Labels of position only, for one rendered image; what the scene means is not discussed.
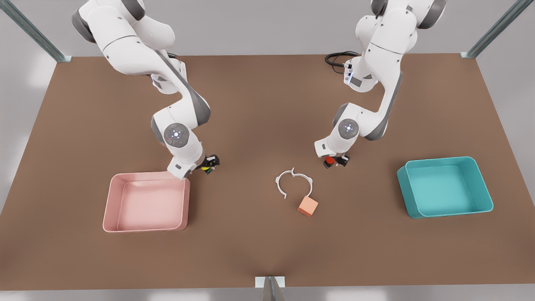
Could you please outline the pink storage box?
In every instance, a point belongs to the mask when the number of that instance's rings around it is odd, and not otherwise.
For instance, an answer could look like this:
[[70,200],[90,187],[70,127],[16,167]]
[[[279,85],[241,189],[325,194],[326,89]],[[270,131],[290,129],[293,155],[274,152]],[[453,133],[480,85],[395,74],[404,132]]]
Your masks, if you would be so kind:
[[102,228],[108,233],[182,231],[189,221],[190,181],[169,172],[112,177]]

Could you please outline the blue storage box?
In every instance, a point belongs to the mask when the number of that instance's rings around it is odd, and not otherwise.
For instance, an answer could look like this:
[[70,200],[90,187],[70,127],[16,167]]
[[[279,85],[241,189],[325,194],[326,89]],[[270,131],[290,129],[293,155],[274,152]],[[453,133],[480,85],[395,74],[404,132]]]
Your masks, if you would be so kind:
[[413,219],[488,213],[494,208],[472,157],[413,160],[396,175],[407,213]]

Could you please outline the orange cube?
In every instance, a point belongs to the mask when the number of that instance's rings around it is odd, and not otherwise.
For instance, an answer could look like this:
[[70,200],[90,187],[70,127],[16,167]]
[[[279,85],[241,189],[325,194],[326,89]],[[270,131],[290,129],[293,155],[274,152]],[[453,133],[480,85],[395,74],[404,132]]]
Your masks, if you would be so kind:
[[310,198],[309,196],[304,196],[302,202],[298,206],[298,211],[307,217],[311,217],[318,206],[318,202]]

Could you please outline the silver frame post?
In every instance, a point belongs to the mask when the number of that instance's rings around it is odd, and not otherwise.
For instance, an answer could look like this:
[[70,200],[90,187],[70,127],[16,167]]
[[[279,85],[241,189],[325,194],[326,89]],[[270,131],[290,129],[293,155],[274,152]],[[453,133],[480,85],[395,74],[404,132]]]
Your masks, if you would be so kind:
[[57,63],[72,61],[72,56],[64,55],[10,0],[0,0],[0,9]]
[[255,288],[262,288],[262,301],[286,301],[281,290],[285,286],[285,276],[255,277]]
[[460,53],[463,59],[475,59],[495,40],[534,0],[516,0],[497,22],[467,51]]

